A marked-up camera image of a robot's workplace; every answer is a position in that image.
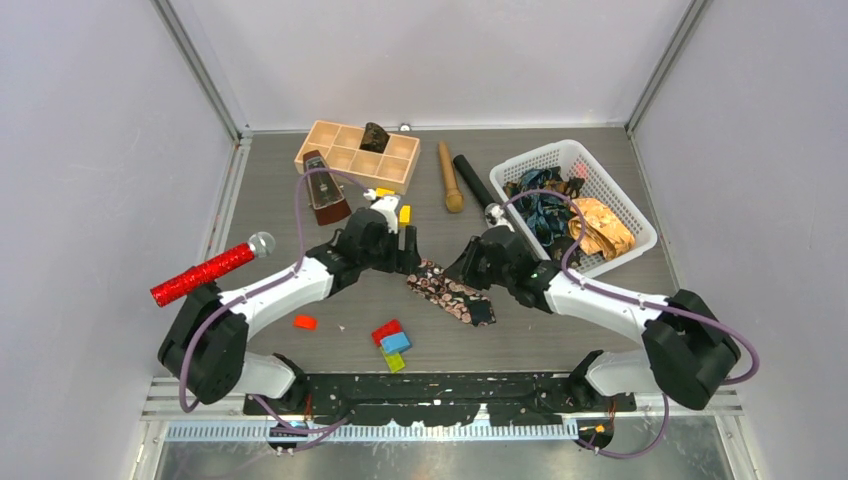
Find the black pink floral tie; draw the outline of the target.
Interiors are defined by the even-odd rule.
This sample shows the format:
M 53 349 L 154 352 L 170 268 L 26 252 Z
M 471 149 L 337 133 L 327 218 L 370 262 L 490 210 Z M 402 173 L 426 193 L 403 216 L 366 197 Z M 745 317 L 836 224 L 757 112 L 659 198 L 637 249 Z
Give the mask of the black pink floral tie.
M 489 297 L 448 278 L 445 269 L 431 260 L 423 260 L 407 276 L 406 284 L 414 293 L 463 324 L 480 327 L 497 321 Z

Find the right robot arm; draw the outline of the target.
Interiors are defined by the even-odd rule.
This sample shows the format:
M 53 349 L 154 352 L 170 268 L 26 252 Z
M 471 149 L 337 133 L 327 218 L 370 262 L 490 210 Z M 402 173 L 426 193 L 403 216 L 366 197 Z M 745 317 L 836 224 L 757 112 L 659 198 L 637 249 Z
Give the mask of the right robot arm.
M 472 237 L 444 274 L 476 290 L 501 286 L 523 306 L 580 318 L 636 342 L 636 350 L 592 353 L 578 366 L 570 392 L 584 410 L 619 393 L 663 393 L 702 410 L 741 358 L 697 294 L 679 290 L 664 297 L 594 282 L 536 258 L 507 227 Z

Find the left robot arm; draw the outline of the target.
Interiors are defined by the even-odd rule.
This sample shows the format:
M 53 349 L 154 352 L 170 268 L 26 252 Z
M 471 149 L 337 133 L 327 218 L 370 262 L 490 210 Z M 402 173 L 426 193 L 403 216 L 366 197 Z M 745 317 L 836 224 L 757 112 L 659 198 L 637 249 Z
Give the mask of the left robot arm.
M 307 389 L 299 367 L 281 354 L 248 352 L 273 322 L 353 285 L 367 270 L 409 275 L 421 263 L 417 230 L 392 230 L 386 216 L 360 208 L 331 241 L 306 250 L 301 263 L 241 289 L 215 282 L 187 295 L 157 353 L 182 391 L 211 405 L 229 394 L 263 396 L 284 414 L 298 412 Z

